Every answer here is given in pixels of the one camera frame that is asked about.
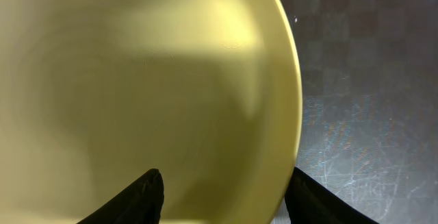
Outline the yellow plate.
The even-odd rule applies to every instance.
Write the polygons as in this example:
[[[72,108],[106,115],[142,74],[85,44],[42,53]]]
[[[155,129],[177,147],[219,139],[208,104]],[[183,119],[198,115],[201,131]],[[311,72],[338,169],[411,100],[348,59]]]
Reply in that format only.
[[[150,169],[160,223],[270,223],[301,121],[280,0],[1,0],[2,223],[78,223]]]

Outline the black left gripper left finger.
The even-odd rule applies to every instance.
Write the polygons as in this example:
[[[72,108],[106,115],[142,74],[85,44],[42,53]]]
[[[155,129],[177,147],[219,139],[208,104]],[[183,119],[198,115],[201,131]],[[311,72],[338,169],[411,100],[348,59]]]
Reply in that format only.
[[[158,224],[164,204],[164,182],[150,169],[78,224]]]

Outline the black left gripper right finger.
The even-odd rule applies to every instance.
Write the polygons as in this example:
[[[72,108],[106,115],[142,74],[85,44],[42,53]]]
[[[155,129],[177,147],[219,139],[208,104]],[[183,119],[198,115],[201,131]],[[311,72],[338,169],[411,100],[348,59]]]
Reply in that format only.
[[[292,223],[378,224],[297,167],[293,170],[284,200]]]

